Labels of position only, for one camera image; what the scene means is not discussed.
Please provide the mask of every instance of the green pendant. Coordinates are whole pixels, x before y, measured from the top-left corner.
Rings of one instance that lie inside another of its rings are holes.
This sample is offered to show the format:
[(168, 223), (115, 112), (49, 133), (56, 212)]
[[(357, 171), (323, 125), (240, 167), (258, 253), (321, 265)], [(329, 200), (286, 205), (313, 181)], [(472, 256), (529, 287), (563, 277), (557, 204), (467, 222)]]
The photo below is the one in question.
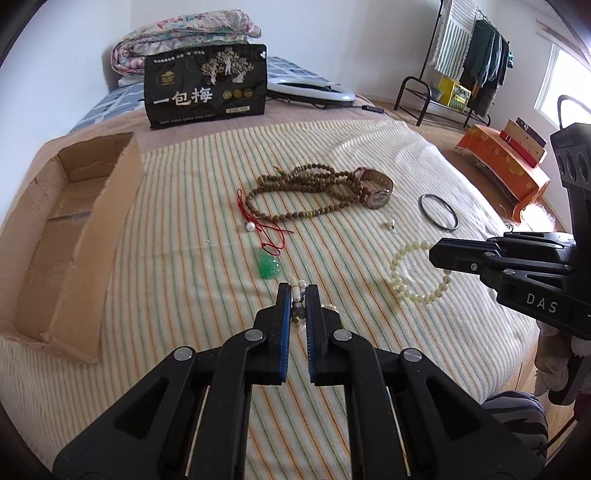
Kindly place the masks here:
[(261, 278), (272, 280), (281, 272), (279, 258), (265, 252), (262, 248), (256, 251), (256, 263), (259, 268)]

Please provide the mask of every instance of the red cord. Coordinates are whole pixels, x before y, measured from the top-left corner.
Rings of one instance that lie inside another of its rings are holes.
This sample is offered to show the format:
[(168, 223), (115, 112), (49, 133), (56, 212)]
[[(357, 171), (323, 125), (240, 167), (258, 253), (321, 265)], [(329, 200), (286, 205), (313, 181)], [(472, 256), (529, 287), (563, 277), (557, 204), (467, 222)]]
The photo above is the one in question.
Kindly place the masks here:
[[(261, 243), (261, 248), (265, 252), (267, 252), (269, 255), (273, 255), (273, 257), (279, 257), (279, 255), (281, 255), (281, 250), (283, 250), (285, 248), (285, 233), (293, 233), (293, 232), (291, 230), (285, 230), (283, 228), (280, 228), (279, 225), (277, 225), (275, 222), (272, 222), (273, 225), (265, 225), (264, 223), (261, 223), (261, 221), (258, 218), (252, 216), (248, 212), (248, 210), (246, 210), (246, 208), (244, 207), (244, 199), (242, 198), (242, 189), (238, 189), (238, 195), (237, 195), (236, 200), (238, 202), (238, 208), (240, 208), (240, 213), (242, 214), (242, 217), (247, 222), (254, 223), (257, 231), (260, 233), (263, 233), (267, 237), (267, 240), (269, 240), (269, 243), (266, 243), (266, 242)], [(279, 233), (279, 235), (281, 236), (281, 246), (280, 247), (278, 247), (276, 244), (274, 244), (272, 238), (269, 236), (269, 233), (267, 232), (266, 229), (274, 230)], [(275, 251), (269, 252), (269, 250), (267, 250), (267, 247), (274, 248)]]

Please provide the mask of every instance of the small table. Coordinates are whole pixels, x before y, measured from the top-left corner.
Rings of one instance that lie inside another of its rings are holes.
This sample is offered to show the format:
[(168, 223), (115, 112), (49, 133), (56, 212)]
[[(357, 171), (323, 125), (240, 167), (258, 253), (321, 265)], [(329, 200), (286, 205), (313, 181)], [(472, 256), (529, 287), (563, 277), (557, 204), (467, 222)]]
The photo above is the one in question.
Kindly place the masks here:
[(521, 212), (541, 197), (550, 178), (539, 166), (531, 167), (517, 151), (505, 142), (500, 132), (483, 125), (473, 126), (457, 144), (474, 153), (499, 179), (513, 197), (511, 218), (521, 223)]

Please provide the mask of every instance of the black bangle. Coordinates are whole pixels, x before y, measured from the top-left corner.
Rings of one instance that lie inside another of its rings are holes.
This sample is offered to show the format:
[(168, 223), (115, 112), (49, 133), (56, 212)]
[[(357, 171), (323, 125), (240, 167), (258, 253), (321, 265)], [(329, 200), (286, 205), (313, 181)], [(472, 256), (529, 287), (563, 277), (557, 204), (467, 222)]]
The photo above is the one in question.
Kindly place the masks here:
[[(427, 199), (431, 198), (431, 199), (437, 200), (453, 215), (453, 219), (454, 219), (453, 227), (449, 228), (449, 227), (443, 226), (443, 225), (437, 223), (435, 220), (433, 220), (433, 218), (427, 213), (427, 211), (425, 210), (425, 207), (423, 206), (423, 200), (425, 198), (427, 198)], [(421, 198), (419, 198), (419, 200), (418, 200), (418, 206), (421, 209), (421, 212), (423, 213), (423, 215), (427, 218), (427, 220), (429, 220), (433, 225), (435, 225), (437, 228), (440, 228), (441, 230), (445, 230), (446, 232), (453, 232), (460, 225), (460, 220), (458, 220), (454, 209), (449, 205), (449, 203), (447, 203), (445, 200), (443, 200), (441, 197), (438, 197), (437, 195), (433, 195), (432, 193), (426, 193), (425, 195), (422, 195)]]

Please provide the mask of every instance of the blue checkered bedding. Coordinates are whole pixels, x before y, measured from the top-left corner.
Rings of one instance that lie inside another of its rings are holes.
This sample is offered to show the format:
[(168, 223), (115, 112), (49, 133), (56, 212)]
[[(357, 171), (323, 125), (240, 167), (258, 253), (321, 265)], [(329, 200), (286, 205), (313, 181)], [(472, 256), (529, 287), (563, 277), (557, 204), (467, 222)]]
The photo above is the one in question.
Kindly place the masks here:
[[(293, 77), (320, 80), (322, 82), (327, 81), (325, 78), (280, 57), (267, 57), (267, 76), (269, 78)], [(114, 118), (122, 113), (132, 112), (143, 108), (144, 82), (118, 88), (97, 103), (97, 105), (88, 112), (85, 117), (72, 128), (72, 130), (70, 130), (70, 133), (88, 127), (89, 125), (101, 123), (104, 120)]]

